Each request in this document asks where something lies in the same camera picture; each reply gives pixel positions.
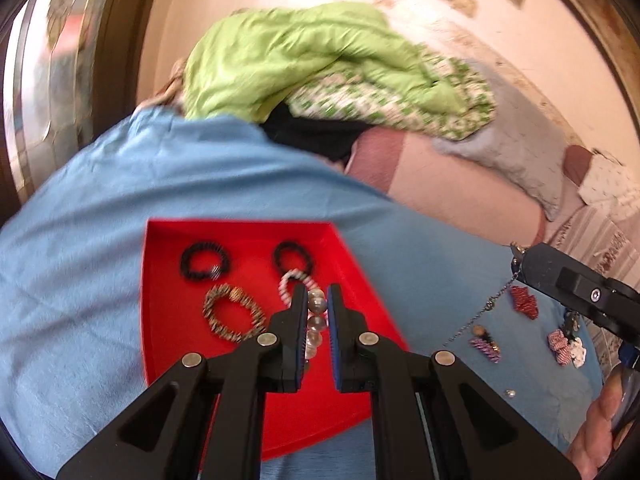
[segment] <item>gold patterned bracelet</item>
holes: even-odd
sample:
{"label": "gold patterned bracelet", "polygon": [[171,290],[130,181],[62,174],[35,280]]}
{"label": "gold patterned bracelet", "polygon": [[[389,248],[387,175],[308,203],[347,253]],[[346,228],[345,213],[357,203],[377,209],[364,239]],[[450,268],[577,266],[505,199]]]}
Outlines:
{"label": "gold patterned bracelet", "polygon": [[[249,332],[244,334],[236,332],[230,329],[227,325],[223,324],[214,314],[214,307],[218,300],[222,298],[229,298],[234,303],[239,303],[244,306],[251,313],[251,324],[254,326]],[[262,309],[255,303],[254,298],[245,293],[239,286],[229,285],[223,283],[222,285],[216,285],[207,292],[204,300],[204,307],[202,309],[202,315],[209,321],[211,331],[226,341],[232,343],[239,343],[246,339],[258,335],[264,331],[264,325],[266,323],[266,316]]]}

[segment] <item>blue bedsheet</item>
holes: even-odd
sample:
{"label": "blue bedsheet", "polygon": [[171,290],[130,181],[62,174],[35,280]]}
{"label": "blue bedsheet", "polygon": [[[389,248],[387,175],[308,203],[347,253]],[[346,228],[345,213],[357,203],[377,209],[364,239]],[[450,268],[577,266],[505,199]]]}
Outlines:
{"label": "blue bedsheet", "polygon": [[[510,276],[510,251],[425,218],[231,117],[129,118],[57,172],[0,232],[0,417],[33,465],[60,466],[144,388],[139,282],[149,217],[334,222],[412,350],[430,354]],[[492,364],[468,336],[451,349],[561,449],[600,391],[587,364],[562,368],[540,318],[505,298],[482,318]],[[374,477],[370,424],[266,463],[263,478]]]}

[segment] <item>red hair clip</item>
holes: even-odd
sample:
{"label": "red hair clip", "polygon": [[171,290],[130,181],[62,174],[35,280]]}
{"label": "red hair clip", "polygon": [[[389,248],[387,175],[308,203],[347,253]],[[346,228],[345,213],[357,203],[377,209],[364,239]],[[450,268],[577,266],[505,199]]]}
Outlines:
{"label": "red hair clip", "polygon": [[529,294],[526,286],[512,285],[509,289],[513,298],[513,308],[523,313],[529,319],[538,318],[538,302],[533,294]]}

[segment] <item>human hand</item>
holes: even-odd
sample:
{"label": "human hand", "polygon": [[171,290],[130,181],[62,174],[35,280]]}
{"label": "human hand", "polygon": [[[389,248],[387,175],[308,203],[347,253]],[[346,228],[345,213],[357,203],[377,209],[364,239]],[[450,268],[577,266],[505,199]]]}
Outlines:
{"label": "human hand", "polygon": [[609,458],[620,446],[631,423],[614,439],[612,423],[622,402],[622,368],[616,368],[605,382],[600,396],[591,403],[587,418],[580,427],[566,456],[576,466],[582,480],[593,480]]}

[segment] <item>green floral blanket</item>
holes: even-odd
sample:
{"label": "green floral blanket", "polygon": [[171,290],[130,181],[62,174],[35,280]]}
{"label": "green floral blanket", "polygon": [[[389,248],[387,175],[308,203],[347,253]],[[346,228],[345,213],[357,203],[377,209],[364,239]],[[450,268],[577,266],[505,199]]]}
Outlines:
{"label": "green floral blanket", "polygon": [[428,72],[446,80],[467,104],[458,115],[420,109],[391,88],[367,81],[362,71],[346,68],[318,76],[286,99],[294,116],[310,119],[361,120],[430,136],[461,140],[495,117],[495,100],[486,80],[466,62],[420,46]]}

